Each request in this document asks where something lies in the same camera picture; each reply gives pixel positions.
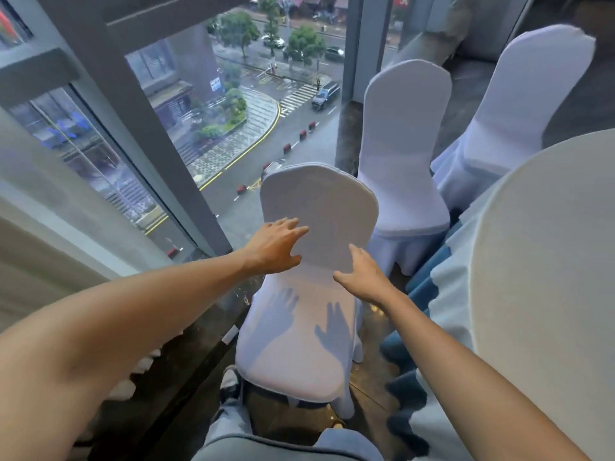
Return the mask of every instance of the floor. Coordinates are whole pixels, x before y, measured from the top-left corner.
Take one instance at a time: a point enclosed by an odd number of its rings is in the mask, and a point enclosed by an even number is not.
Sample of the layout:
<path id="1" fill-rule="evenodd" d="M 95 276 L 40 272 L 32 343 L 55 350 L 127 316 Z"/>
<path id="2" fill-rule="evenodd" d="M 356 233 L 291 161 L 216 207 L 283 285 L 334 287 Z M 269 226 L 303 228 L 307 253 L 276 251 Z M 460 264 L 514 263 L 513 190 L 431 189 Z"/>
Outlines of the floor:
<path id="1" fill-rule="evenodd" d="M 571 22 L 597 37 L 595 60 L 553 116 L 544 134 L 544 146 L 573 136 L 615 128 L 615 2 L 578 0 L 560 13 L 561 0 L 537 0 L 520 29 L 530 30 L 553 22 Z M 453 92 L 434 156 L 450 145 L 471 121 L 487 89 L 495 65 L 455 58 L 447 63 Z M 327 130 L 329 145 L 335 142 L 335 165 L 354 173 L 358 164 L 362 131 L 362 107 L 350 104 Z M 406 281 L 394 274 L 402 286 Z M 234 347 L 219 340 L 233 325 L 241 325 L 250 297 L 259 286 L 256 279 L 230 293 L 191 326 L 183 336 L 163 349 L 162 359 L 139 382 L 127 403 L 103 407 L 102 429 L 90 459 L 104 461 L 189 461 L 205 439 L 209 420 L 218 407 L 222 372 L 234 361 Z M 376 308 L 365 311 L 360 337 L 364 362 L 354 365 L 350 384 L 356 414 L 348 422 L 372 440 L 387 460 L 412 457 L 404 444 L 386 429 L 386 419 L 397 408 L 384 384 L 396 374 L 378 351 L 392 330 L 388 319 Z M 275 440 L 313 444 L 330 426 L 329 408 L 291 408 L 286 403 L 250 391 L 247 398 L 254 432 Z"/>

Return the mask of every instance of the table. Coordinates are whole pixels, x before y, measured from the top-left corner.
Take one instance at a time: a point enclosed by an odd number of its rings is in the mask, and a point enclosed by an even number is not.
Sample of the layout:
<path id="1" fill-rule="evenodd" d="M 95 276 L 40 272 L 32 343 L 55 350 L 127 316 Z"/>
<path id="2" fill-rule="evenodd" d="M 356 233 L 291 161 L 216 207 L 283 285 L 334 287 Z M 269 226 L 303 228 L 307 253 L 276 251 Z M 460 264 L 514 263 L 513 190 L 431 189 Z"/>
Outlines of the table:
<path id="1" fill-rule="evenodd" d="M 615 452 L 613 142 L 615 130 L 570 139 L 504 177 L 462 215 L 445 243 L 450 255 L 426 280 L 435 298 L 425 312 L 593 461 Z M 471 460 L 394 338 L 383 354 L 404 375 L 389 385 L 402 406 L 389 428 L 422 440 L 428 459 Z M 409 393 L 421 391 L 418 407 Z"/>

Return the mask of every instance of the light blue pants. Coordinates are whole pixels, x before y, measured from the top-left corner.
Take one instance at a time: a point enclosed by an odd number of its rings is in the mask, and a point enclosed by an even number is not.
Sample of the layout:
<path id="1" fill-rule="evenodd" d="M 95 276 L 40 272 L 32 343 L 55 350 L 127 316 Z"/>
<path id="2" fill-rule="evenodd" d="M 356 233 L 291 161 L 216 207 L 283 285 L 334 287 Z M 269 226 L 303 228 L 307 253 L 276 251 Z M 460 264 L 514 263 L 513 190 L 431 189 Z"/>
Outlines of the light blue pants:
<path id="1" fill-rule="evenodd" d="M 248 409 L 237 400 L 229 400 L 220 406 L 213 417 L 205 444 L 230 434 L 252 434 Z M 364 458 L 367 461 L 384 461 L 374 444 L 354 430 L 327 428 L 314 444 L 317 448 L 328 448 Z"/>

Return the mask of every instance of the zebra crossing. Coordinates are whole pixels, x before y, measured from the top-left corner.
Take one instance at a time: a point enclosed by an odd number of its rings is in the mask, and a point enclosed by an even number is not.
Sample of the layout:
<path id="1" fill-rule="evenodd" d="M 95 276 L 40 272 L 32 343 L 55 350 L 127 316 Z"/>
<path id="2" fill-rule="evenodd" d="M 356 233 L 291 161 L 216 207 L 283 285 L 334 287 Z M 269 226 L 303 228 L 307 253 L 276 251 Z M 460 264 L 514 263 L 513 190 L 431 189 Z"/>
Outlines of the zebra crossing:
<path id="1" fill-rule="evenodd" d="M 316 95 L 316 86 L 305 84 L 292 92 L 288 97 L 280 100 L 280 116 L 282 118 L 290 115 L 296 108 L 299 108 L 305 102 L 310 101 Z"/>

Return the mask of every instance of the person's right hand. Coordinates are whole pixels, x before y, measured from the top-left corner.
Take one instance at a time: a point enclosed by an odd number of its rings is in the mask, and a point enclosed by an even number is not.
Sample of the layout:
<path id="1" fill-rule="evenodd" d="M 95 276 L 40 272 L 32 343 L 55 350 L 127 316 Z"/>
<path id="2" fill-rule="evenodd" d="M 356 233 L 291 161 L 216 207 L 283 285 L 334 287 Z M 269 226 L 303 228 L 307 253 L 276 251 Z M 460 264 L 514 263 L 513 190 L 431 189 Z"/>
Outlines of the person's right hand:
<path id="1" fill-rule="evenodd" d="M 333 279 L 361 301 L 381 307 L 386 298 L 397 291 L 395 286 L 391 285 L 365 249 L 353 244 L 349 247 L 352 255 L 352 273 L 335 271 Z"/>

